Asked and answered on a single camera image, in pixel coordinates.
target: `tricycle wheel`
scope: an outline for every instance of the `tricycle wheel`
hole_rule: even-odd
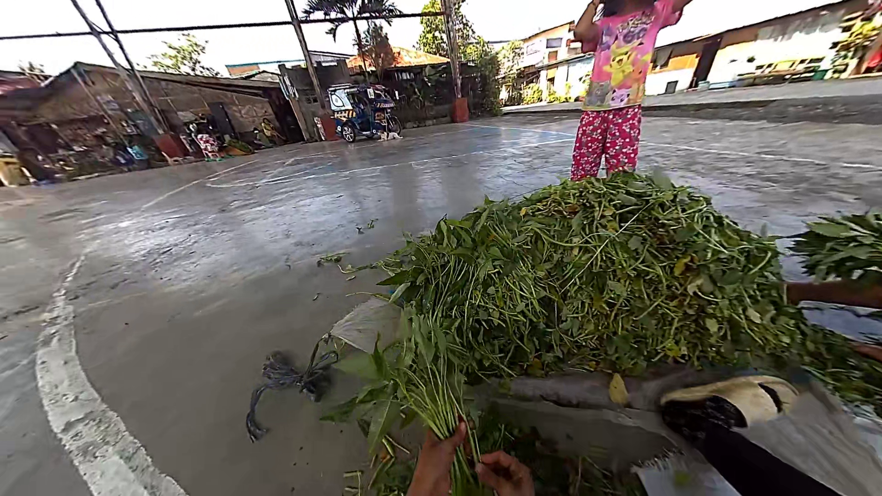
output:
[[[350,123],[343,124],[343,139],[347,143],[355,143],[355,126]]]
[[[401,134],[401,121],[397,117],[389,117],[389,132]]]

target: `sky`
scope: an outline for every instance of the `sky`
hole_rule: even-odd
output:
[[[103,19],[93,0],[79,0],[96,24]],[[117,29],[202,24],[233,24],[288,19],[282,0],[102,0]],[[306,0],[295,0],[301,10]],[[3,33],[43,34],[85,31],[86,24],[70,0],[27,0],[4,2]],[[426,0],[395,0],[404,12],[419,12]],[[659,44],[717,33],[794,11],[802,11],[830,0],[694,0],[683,19],[659,35]],[[558,0],[554,8],[540,0],[467,0],[463,11],[475,31],[488,41],[521,39],[565,22],[575,20],[585,10],[586,0]],[[327,25],[306,25],[303,31],[312,50],[355,53],[354,31],[342,27],[337,41],[325,33]],[[392,45],[414,47],[421,28],[419,19],[398,19],[387,27]],[[203,62],[226,75],[225,64],[246,64],[302,58],[290,26],[197,31],[207,41]],[[152,54],[163,51],[163,41],[174,41],[178,34],[125,34],[123,43],[136,63],[145,64]],[[108,45],[116,45],[107,40]],[[107,55],[91,36],[0,41],[0,69],[16,70],[21,62],[43,64],[46,72],[59,73],[74,62],[110,65]]]

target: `dog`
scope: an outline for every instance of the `dog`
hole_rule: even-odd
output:
[[[390,139],[400,139],[401,136],[397,132],[380,132],[380,141],[389,141]]]

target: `pink floral pants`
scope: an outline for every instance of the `pink floral pants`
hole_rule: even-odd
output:
[[[586,110],[576,133],[576,147],[572,150],[570,179],[581,181],[588,176],[597,177],[601,159],[605,159],[607,174],[635,170],[642,120],[639,105]]]

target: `pink shirt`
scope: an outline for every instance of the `pink shirt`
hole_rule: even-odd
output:
[[[609,110],[640,105],[646,92],[655,39],[663,27],[680,20],[674,0],[656,0],[652,8],[601,18],[594,51],[594,71],[584,110]]]

